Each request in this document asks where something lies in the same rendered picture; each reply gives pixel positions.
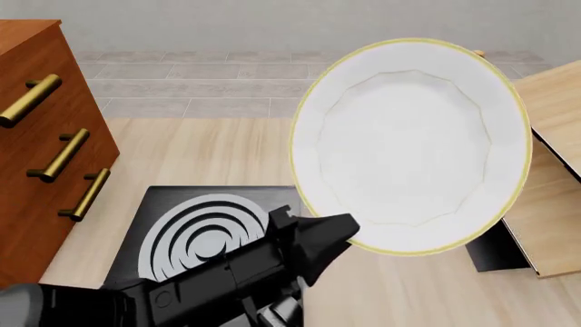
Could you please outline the pale wooden box black inside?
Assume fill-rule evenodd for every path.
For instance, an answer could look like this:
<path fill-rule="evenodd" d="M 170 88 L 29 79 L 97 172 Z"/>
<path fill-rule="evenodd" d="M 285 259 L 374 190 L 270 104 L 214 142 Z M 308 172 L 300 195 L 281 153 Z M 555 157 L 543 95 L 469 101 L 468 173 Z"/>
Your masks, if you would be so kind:
<path fill-rule="evenodd" d="M 499 223 L 467 245 L 478 272 L 581 273 L 581 60 L 516 83 L 532 125 L 524 190 Z"/>

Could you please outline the flat black stove plate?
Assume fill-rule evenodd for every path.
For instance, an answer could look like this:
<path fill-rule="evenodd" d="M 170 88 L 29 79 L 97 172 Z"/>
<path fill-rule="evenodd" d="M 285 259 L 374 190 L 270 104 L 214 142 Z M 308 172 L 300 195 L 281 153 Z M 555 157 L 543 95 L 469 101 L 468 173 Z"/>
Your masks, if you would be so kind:
<path fill-rule="evenodd" d="M 291 186 L 149 187 L 105 285 L 168 280 L 262 238 L 269 213 L 307 212 Z"/>

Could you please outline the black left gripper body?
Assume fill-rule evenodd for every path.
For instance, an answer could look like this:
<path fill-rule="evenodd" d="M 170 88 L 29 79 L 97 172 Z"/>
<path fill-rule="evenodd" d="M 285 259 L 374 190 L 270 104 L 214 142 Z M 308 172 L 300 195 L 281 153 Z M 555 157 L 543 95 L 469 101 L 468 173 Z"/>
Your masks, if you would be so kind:
<path fill-rule="evenodd" d="M 298 220 L 289 214 L 290 210 L 290 206 L 283 205 L 269 212 L 269 225 L 266 235 L 276 244 L 285 272 L 290 278 L 288 285 L 281 289 L 281 293 L 285 296 L 292 296 L 296 300 L 301 300 L 302 288 L 292 253 Z"/>

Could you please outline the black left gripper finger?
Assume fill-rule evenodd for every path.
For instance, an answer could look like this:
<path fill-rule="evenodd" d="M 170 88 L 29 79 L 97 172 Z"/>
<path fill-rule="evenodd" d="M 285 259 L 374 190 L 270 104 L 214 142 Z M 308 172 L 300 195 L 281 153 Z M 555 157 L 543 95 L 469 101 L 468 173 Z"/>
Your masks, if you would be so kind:
<path fill-rule="evenodd" d="M 328 217 L 299 217 L 294 234 L 294 264 L 308 286 L 314 285 L 327 267 L 349 247 L 349 239 L 359 231 L 350 214 Z"/>

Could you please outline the white plate yellow rim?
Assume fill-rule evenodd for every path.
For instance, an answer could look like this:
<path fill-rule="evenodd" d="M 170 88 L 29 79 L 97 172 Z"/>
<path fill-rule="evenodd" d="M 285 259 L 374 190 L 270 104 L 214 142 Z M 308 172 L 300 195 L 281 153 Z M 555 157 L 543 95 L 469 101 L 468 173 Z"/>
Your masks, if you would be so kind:
<path fill-rule="evenodd" d="M 359 223 L 351 244 L 433 255 L 505 216 L 532 145 L 525 103 L 497 67 L 460 45 L 405 37 L 343 56 L 312 84 L 290 167 L 312 214 Z"/>

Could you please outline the brown wooden cabinet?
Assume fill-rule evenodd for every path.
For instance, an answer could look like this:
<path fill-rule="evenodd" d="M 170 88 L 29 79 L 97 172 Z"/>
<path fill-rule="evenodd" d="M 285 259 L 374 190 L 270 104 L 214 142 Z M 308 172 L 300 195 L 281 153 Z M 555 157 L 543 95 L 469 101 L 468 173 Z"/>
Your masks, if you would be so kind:
<path fill-rule="evenodd" d="M 39 282 L 77 224 L 59 217 L 91 184 L 87 173 L 112 167 L 119 156 L 60 21 L 0 19 L 0 113 L 28 92 L 25 82 L 49 74 L 62 85 L 13 128 L 0 127 L 0 290 Z M 81 128 L 90 137 L 53 183 L 27 177 L 63 149 L 60 134 Z"/>

